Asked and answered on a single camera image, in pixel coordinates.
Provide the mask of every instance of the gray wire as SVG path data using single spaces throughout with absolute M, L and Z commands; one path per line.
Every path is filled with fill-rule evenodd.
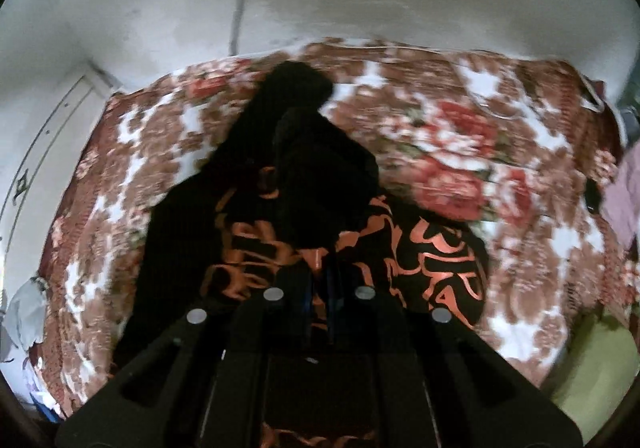
M 231 38 L 229 39 L 229 55 L 238 54 L 238 38 L 240 37 L 240 27 L 244 15 L 244 0 L 236 0 L 236 10 L 231 22 Z

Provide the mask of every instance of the floral bedspread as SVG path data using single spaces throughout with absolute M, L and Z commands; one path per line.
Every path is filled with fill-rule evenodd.
M 66 415 L 108 379 L 150 209 L 288 58 L 334 80 L 322 112 L 376 155 L 383 187 L 484 239 L 478 333 L 534 384 L 579 312 L 635 297 L 624 252 L 582 196 L 588 176 L 606 183 L 618 130 L 568 64 L 342 40 L 206 62 L 110 99 L 52 224 L 40 266 L 52 288 L 46 338 L 31 357 Z

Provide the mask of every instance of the white cloth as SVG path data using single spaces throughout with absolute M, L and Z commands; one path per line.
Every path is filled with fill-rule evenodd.
M 44 339 L 46 314 L 47 282 L 34 276 L 11 298 L 2 326 L 11 341 L 28 352 L 34 343 L 42 343 Z

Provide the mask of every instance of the silver screw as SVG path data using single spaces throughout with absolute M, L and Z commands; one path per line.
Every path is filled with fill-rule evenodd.
M 358 300 L 371 300 L 376 295 L 376 290 L 369 285 L 361 285 L 356 288 L 355 294 Z
M 433 318 L 434 322 L 449 323 L 451 321 L 451 311 L 444 307 L 436 307 L 436 309 L 431 311 L 431 318 Z
M 284 291 L 281 290 L 279 287 L 270 287 L 264 291 L 262 296 L 267 302 L 277 302 L 282 300 L 282 297 L 284 296 Z
M 204 309 L 196 308 L 191 309 L 187 313 L 187 322 L 193 325 L 204 322 L 207 319 L 207 312 Z

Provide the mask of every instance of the green cushion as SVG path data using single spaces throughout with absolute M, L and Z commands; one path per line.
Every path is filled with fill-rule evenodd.
M 551 399 L 574 420 L 587 443 L 631 387 L 640 356 L 633 336 L 615 318 L 589 316 L 578 329 L 564 364 L 568 375 Z

